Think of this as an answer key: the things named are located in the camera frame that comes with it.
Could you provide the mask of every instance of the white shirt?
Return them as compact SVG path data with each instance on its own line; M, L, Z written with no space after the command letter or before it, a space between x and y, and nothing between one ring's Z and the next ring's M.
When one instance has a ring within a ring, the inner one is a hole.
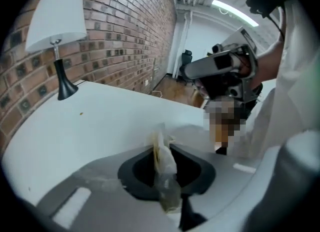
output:
M285 41L275 88L253 126L247 126L240 141L228 146L228 155L261 158L267 148L281 146L291 136L319 125L319 36L298 1L286 1L285 13Z

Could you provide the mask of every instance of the black chair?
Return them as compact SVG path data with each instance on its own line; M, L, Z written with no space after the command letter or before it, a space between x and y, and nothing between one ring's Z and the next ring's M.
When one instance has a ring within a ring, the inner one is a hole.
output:
M192 61L192 52L190 50L185 50L184 53L181 55L182 65L179 68L179 71L181 73L182 79L185 81L185 85L187 85L188 82L192 82L186 75L185 75L185 66L191 63Z

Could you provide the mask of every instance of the pixelated area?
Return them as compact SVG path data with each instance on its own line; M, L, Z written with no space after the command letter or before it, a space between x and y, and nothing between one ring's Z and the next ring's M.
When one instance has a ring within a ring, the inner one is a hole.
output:
M241 119L241 108L229 96L210 101L204 109L204 120L209 123L210 140L214 148L228 147L239 141L246 120Z

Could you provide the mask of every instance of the brick wall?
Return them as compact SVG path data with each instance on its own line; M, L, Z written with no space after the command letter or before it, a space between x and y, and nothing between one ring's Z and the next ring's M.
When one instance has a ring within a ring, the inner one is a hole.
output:
M38 2L28 1L2 48L2 154L19 126L58 90L53 50L25 52ZM83 0L83 7L87 38L59 48L68 78L150 93L167 70L176 23L173 0Z

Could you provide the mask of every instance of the fluorescent light tube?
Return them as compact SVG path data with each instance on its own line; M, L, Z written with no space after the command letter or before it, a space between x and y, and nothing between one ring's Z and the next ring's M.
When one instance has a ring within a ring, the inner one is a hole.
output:
M220 2L218 0L213 0L212 4L214 6L218 6L222 9L227 10L230 13L233 13L234 15L237 15L239 18L243 19L245 22L248 22L252 27L256 27L259 26L258 23L256 23L252 18L250 18L249 16L245 15L243 12L237 10L236 8L233 8L230 5L227 5L224 2Z

